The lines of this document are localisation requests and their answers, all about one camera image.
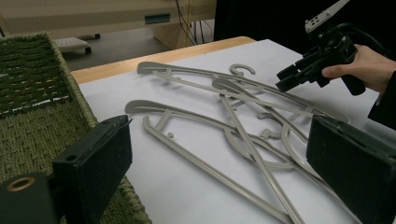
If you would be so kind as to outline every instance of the white tabletop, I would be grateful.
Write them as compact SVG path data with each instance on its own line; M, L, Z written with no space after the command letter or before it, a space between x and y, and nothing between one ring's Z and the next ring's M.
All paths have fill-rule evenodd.
M230 74L230 66L241 63L256 71L256 75L251 75L242 70L245 77L274 87L279 81L276 74L301 58L294 51L263 40L169 64ZM210 86L211 80L207 77L187 78ZM132 100L150 100L231 122L218 93L154 75L138 75L132 71L81 84L80 88L99 121L125 114L124 107ZM289 93L348 116L351 125L396 147L396 132L367 119L376 92L367 90L362 95L352 96L341 80L334 80L324 88L317 83L306 82ZM249 133L260 135L265 127L255 117L256 110L244 105L235 113ZM132 116L130 128L134 157L126 174L153 223L280 223L146 132L143 117L149 116L151 124L155 125L160 115ZM301 120L302 129L308 133L308 118ZM285 211L259 167L231 149L222 131L199 121L176 118L170 120L164 133L172 133L172 141ZM281 147L276 140L274 144ZM297 148L300 149L297 153L303 158L304 146ZM269 161L275 160L268 153L261 151L261 154ZM295 170L273 171L273 174L305 223L357 223L329 193L308 177Z

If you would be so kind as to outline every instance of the dark background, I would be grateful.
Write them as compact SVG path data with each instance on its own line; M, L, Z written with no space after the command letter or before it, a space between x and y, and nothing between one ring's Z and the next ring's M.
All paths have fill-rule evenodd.
M271 39L301 54L313 48L304 22L311 20L337 0L218 0L214 40L248 36L255 40ZM392 1L350 0L329 21L351 22L364 28L392 54L396 52L396 13ZM369 45L351 37L354 43Z

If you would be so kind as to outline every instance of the black sleeve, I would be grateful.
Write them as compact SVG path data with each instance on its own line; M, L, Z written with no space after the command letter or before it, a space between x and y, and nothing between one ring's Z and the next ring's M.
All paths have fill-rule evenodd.
M374 104L369 119L396 130L396 71L390 78L379 105Z

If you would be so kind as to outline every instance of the green woven basket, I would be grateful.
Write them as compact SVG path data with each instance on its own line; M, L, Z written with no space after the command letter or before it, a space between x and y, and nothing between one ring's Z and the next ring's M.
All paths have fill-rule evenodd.
M0 38L0 183L50 175L52 159L97 123L49 34ZM126 177L101 223L151 223Z

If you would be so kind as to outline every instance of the wooden table edge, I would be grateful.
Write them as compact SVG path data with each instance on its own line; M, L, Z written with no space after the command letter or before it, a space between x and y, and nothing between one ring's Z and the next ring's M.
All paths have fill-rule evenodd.
M183 49L174 49L121 62L107 63L95 67L76 70L72 71L71 74L78 84L82 84L95 81L97 79L112 77L122 73L134 71L137 69L137 65L141 62L170 63L172 61L190 58L221 49L229 49L232 47L253 43L255 41L256 40L247 36L238 36Z

